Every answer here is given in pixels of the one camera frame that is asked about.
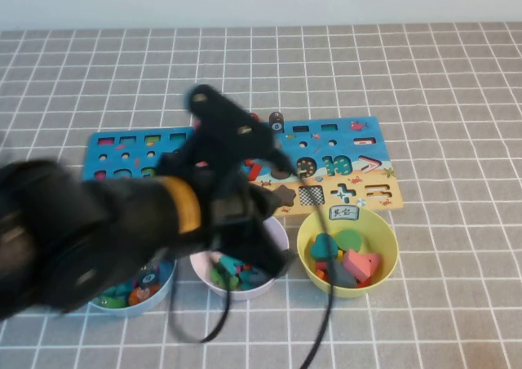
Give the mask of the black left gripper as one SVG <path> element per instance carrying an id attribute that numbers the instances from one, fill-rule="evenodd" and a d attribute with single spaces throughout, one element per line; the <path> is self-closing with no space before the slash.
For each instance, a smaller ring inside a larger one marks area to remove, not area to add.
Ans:
<path id="1" fill-rule="evenodd" d="M 241 261 L 281 278 L 296 257 L 285 229 L 272 217 L 281 205 L 278 195 L 239 174 L 232 187 L 210 200 L 210 246 L 240 247 Z"/>

